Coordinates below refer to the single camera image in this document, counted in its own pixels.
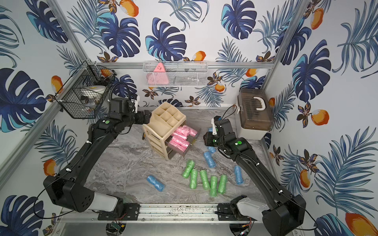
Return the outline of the blue roll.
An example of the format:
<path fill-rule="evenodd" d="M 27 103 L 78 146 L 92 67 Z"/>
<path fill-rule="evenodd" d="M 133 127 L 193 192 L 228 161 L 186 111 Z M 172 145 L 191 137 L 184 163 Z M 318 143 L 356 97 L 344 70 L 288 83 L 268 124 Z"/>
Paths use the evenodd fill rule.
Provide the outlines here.
<path fill-rule="evenodd" d="M 165 185 L 157 180 L 154 176 L 149 175 L 147 177 L 148 183 L 150 183 L 157 191 L 163 192 Z"/>
<path fill-rule="evenodd" d="M 235 175 L 235 182 L 237 185 L 242 185 L 244 183 L 243 177 L 242 177 L 242 169 L 240 166 L 234 167 L 234 175 Z"/>
<path fill-rule="evenodd" d="M 205 160 L 206 160 L 206 163 L 208 165 L 209 168 L 215 168 L 216 167 L 216 163 L 214 162 L 212 156 L 211 156 L 211 153 L 209 151 L 206 151 L 204 154 L 203 154 Z"/>
<path fill-rule="evenodd" d="M 211 154 L 214 154 L 217 149 L 215 147 L 207 147 L 208 148 L 208 151 L 211 153 Z"/>

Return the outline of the clear top drawer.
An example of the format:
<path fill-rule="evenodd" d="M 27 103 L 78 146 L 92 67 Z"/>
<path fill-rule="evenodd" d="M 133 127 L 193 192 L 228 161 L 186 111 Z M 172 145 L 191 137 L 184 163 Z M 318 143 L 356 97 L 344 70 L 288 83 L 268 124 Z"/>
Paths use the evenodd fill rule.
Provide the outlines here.
<path fill-rule="evenodd" d="M 181 156 L 185 156 L 196 143 L 200 135 L 200 128 L 188 125 L 179 126 L 165 141 L 167 147 Z"/>

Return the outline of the beige drawer organizer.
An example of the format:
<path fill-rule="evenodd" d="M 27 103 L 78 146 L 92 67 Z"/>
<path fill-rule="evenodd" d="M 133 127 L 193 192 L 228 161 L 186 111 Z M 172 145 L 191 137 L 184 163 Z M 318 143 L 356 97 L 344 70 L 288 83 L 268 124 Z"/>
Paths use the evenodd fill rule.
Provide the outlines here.
<path fill-rule="evenodd" d="M 152 111 L 148 124 L 143 125 L 143 131 L 150 147 L 159 156 L 168 161 L 177 151 L 168 146 L 173 132 L 186 122 L 186 115 L 174 105 L 164 102 Z"/>

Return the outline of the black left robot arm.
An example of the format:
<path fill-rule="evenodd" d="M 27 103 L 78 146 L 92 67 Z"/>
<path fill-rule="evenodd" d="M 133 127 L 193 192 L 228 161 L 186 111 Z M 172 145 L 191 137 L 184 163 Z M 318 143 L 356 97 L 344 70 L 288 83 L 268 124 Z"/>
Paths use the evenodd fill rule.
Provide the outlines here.
<path fill-rule="evenodd" d="M 151 116 L 147 110 L 117 114 L 91 125 L 88 139 L 76 156 L 56 176 L 44 180 L 51 202 L 76 212 L 95 210 L 121 216 L 124 204 L 120 198 L 94 192 L 86 188 L 85 183 L 100 156 L 119 134 L 134 124 L 148 124 Z"/>

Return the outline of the pink roll pair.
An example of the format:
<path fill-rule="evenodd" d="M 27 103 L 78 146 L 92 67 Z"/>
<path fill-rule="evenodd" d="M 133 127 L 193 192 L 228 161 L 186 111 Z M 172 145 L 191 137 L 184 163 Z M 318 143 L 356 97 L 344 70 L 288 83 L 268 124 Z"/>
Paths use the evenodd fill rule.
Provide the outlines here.
<path fill-rule="evenodd" d="M 183 129 L 187 132 L 187 134 L 189 136 L 195 137 L 198 134 L 198 132 L 195 129 L 193 129 L 193 128 L 187 126 L 187 125 L 184 125 Z"/>

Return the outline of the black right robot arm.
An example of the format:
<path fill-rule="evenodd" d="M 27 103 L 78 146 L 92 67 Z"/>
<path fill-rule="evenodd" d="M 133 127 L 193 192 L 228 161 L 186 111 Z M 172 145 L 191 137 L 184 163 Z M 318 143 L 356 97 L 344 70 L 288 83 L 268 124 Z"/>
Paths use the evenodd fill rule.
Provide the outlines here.
<path fill-rule="evenodd" d="M 228 119 L 215 116 L 212 131 L 203 138 L 207 147 L 216 147 L 227 159 L 235 162 L 263 195 L 266 203 L 241 195 L 229 204 L 228 216 L 237 221 L 251 218 L 264 224 L 272 236 L 285 236 L 303 224 L 306 201 L 294 196 L 267 170 L 253 150 L 252 145 L 237 137 Z"/>

